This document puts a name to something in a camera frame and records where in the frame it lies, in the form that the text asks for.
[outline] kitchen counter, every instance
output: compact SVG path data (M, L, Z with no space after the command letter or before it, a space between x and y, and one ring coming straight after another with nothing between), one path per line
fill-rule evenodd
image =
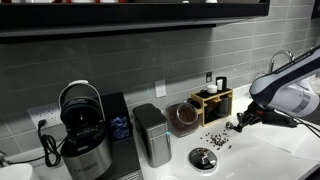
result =
M248 132L253 126L245 127L242 133L228 131L227 135L223 136L229 141L220 150L217 150L217 146L213 147L213 144L206 142L208 137L205 135L207 133L222 135L227 121L237 124L235 114L243 112L250 102L250 98L234 100L232 116L208 127L199 126L196 132L183 138L171 135L172 159L158 168L151 168L147 164L140 144L135 139L144 179L161 180L166 179L167 176L175 176L180 180L293 180L298 179L318 164L318 161L292 157L287 151L251 136ZM213 173L201 174L191 167L188 155L191 150L197 147L208 148L216 154L218 166ZM35 167L35 171L43 180L71 179L63 163L55 168L47 168L44 164L38 165Z

